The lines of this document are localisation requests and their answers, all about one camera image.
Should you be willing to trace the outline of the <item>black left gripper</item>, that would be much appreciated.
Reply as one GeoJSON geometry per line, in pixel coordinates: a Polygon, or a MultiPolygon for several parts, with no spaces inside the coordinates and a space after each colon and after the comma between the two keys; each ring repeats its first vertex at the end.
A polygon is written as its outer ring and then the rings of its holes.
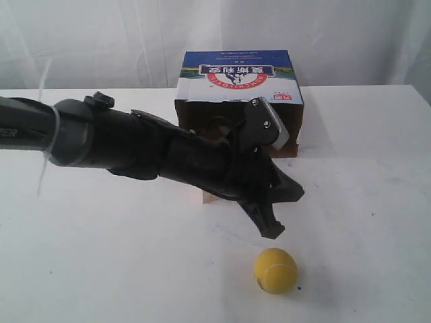
{"type": "Polygon", "coordinates": [[[202,130],[189,129],[193,139],[214,150],[193,159],[190,185],[228,201],[237,201],[262,237],[276,239],[285,230],[273,212],[274,203],[294,203],[304,196],[300,183],[282,172],[262,150],[279,132],[256,116],[236,124],[226,117],[211,119],[202,130]]]}

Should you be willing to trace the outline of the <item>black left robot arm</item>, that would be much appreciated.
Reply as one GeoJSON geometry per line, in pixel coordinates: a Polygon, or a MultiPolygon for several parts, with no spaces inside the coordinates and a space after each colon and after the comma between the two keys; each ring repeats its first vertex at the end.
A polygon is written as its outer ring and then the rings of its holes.
{"type": "Polygon", "coordinates": [[[101,92],[49,106],[28,98],[1,99],[1,148],[41,151],[51,163],[103,168],[137,180],[167,178],[237,202],[264,238],[284,226],[273,205],[299,201],[300,183],[283,173],[266,148],[282,148],[289,134],[262,97],[246,102],[244,117],[213,117],[223,129],[215,140],[203,131],[180,128],[153,114],[114,109],[101,92]]]}

